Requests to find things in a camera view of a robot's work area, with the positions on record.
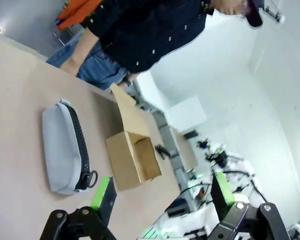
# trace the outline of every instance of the orange jacket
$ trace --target orange jacket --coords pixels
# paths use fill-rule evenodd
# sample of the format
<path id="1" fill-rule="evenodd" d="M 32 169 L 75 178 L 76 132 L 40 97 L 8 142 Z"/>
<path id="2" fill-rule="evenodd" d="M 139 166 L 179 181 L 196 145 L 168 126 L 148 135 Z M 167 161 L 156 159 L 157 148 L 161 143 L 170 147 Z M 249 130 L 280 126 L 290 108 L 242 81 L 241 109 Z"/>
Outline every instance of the orange jacket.
<path id="1" fill-rule="evenodd" d="M 101 0 L 71 0 L 65 10 L 57 17 L 61 22 L 57 28 L 64 30 L 67 27 L 81 23 L 93 13 L 100 2 Z"/>

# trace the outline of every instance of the desk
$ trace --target desk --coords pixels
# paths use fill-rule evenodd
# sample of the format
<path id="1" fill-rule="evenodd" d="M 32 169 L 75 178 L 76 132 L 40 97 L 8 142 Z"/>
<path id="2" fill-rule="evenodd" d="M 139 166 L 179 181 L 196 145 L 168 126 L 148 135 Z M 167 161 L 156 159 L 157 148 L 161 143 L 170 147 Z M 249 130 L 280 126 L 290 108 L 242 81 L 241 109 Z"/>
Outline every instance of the desk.
<path id="1" fill-rule="evenodd" d="M 113 97 L 0 41 L 0 240 L 37 240 L 51 211 L 72 213 L 89 205 L 98 188 L 63 196 L 50 191 L 44 159 L 42 112 L 67 99 L 76 110 L 99 179 L 112 176 L 105 139 L 122 130 Z M 151 137 L 162 142 L 153 117 L 142 112 Z M 162 176 L 118 192 L 109 229 L 118 240 L 134 240 L 179 195 L 168 160 Z"/>

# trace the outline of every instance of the screw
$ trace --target screw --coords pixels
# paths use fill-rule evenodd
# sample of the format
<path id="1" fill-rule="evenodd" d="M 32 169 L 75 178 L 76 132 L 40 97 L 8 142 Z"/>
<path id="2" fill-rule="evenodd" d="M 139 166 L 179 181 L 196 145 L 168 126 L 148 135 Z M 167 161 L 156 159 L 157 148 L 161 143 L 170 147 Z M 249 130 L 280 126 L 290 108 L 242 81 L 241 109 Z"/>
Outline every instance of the screw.
<path id="1" fill-rule="evenodd" d="M 83 210 L 82 210 L 82 213 L 83 213 L 84 215 L 87 215 L 87 214 L 89 213 L 89 210 L 83 209 Z"/>
<path id="2" fill-rule="evenodd" d="M 271 210 L 271 207 L 269 205 L 264 205 L 264 209 L 269 212 Z"/>
<path id="3" fill-rule="evenodd" d="M 243 205 L 241 202 L 239 202 L 239 203 L 236 205 L 236 207 L 237 207 L 238 209 L 243 209 L 243 208 L 245 207 L 245 205 Z"/>

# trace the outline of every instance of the open cardboard box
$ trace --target open cardboard box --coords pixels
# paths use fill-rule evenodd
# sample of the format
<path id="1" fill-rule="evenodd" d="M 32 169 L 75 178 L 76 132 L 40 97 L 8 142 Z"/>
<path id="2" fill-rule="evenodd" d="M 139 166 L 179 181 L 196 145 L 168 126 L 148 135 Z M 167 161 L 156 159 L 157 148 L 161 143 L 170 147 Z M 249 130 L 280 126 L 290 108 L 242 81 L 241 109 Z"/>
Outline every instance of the open cardboard box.
<path id="1" fill-rule="evenodd" d="M 119 106 L 123 131 L 105 144 L 119 191 L 131 189 L 162 175 L 150 130 L 135 107 L 136 101 L 117 85 L 112 90 Z"/>

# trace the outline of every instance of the blue jeans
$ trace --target blue jeans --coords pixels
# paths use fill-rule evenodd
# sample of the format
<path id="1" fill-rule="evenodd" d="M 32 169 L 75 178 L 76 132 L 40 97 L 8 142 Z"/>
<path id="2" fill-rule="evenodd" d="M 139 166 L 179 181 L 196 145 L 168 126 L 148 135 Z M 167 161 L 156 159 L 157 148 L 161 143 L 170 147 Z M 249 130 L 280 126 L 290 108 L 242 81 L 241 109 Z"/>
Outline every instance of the blue jeans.
<path id="1" fill-rule="evenodd" d="M 82 34 L 83 32 L 76 34 L 46 62 L 56 68 L 60 68 L 74 52 Z M 112 83 L 120 83 L 122 78 L 128 74 L 128 70 L 121 67 L 119 63 L 111 60 L 103 52 L 101 44 L 97 43 L 81 65 L 77 77 L 97 88 L 106 90 Z"/>

